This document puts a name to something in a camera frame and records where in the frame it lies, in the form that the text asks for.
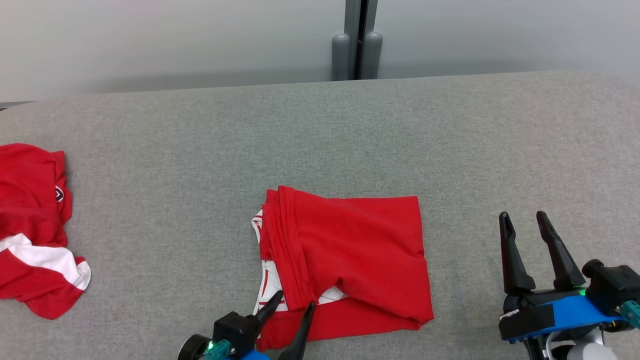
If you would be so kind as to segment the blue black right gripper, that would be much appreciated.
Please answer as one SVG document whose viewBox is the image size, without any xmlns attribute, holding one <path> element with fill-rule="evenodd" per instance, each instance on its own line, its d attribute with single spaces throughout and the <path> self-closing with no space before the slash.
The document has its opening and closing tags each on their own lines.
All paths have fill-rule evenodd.
<svg viewBox="0 0 640 360">
<path fill-rule="evenodd" d="M 498 329 L 503 341 L 573 341 L 592 330 L 617 333 L 626 322 L 615 313 L 603 314 L 586 296 L 585 277 L 556 232 L 546 212 L 535 214 L 542 241 L 547 245 L 555 278 L 554 289 L 534 290 L 537 286 L 522 262 L 515 243 L 516 232 L 507 212 L 498 216 L 502 255 L 503 314 Z"/>
</svg>

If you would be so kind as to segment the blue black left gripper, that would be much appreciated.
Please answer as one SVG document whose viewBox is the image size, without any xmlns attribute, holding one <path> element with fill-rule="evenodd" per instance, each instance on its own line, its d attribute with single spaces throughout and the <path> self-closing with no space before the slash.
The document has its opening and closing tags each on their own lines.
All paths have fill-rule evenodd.
<svg viewBox="0 0 640 360">
<path fill-rule="evenodd" d="M 256 314 L 254 315 L 257 321 L 258 329 L 262 329 L 266 322 L 273 316 L 276 312 L 277 308 L 281 304 L 283 297 L 283 291 L 276 291 L 275 294 L 270 297 L 270 299 L 258 309 Z M 295 333 L 295 337 L 293 338 L 291 344 L 283 350 L 279 356 L 278 360 L 302 360 L 306 353 L 307 339 L 311 330 L 311 326 L 313 323 L 315 303 L 313 301 L 309 303 L 306 310 L 302 314 L 300 326 Z M 250 350 L 245 352 L 238 352 L 232 355 L 233 360 L 270 360 L 270 357 L 265 353 L 256 350 Z"/>
</svg>

